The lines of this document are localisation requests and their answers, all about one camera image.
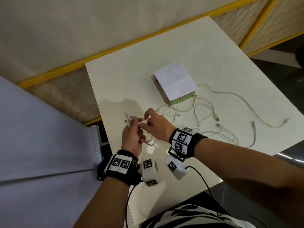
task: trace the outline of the wristband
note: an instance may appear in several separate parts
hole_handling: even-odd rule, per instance
[[[140,183],[141,177],[137,172],[138,158],[129,151],[119,150],[105,168],[105,176],[116,178],[129,187]]]
[[[176,155],[173,156],[184,162],[186,158],[194,157],[194,149],[203,138],[207,137],[200,134],[197,130],[185,126],[177,128],[169,139],[169,143],[171,144],[169,153],[173,155],[170,152],[173,149],[178,157]]]

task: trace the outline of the hand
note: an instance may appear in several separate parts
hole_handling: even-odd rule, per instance
[[[159,115],[155,112],[154,109],[150,108],[145,112],[143,118],[138,120],[142,122],[147,120],[146,123],[139,123],[140,128],[146,130],[148,133],[152,134],[154,138],[169,142],[169,138],[172,135],[173,131],[176,129],[163,115]]]
[[[143,135],[143,130],[138,126],[138,118],[132,117],[131,128],[126,126],[123,130],[121,149],[129,151],[135,157],[138,157],[144,141],[146,141],[146,136]]]

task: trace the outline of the right hand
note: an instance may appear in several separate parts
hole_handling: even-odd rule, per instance
[[[150,108],[145,112],[143,118],[138,121],[142,122],[147,120],[147,123],[139,123],[141,129],[146,130],[148,133],[158,140],[169,142],[170,136],[176,129],[163,115],[159,115],[154,109]]]

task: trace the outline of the person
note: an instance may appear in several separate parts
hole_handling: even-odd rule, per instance
[[[132,117],[131,128],[124,128],[121,149],[138,157],[142,143],[146,140],[143,130],[156,139],[169,142],[176,128],[164,116],[158,115],[150,108],[144,118]],[[279,158],[209,138],[202,138],[196,144],[193,156],[235,190],[269,209],[287,224],[302,227],[302,169]],[[114,177],[106,177],[74,227],[122,228],[128,193],[129,186],[126,183]],[[149,223],[145,223],[143,227],[254,226],[225,212],[212,211],[192,204],[163,212],[149,219]]]

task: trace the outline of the white tracking cube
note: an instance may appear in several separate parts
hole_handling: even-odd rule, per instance
[[[185,169],[185,164],[179,160],[177,160],[175,157],[169,155],[165,159],[166,166],[169,168],[169,170],[173,173],[173,175],[178,179],[182,179],[186,173],[188,173],[188,169]]]
[[[144,155],[141,159],[140,171],[142,171],[143,182],[147,186],[157,185],[158,180],[158,168],[156,161],[150,154]]]

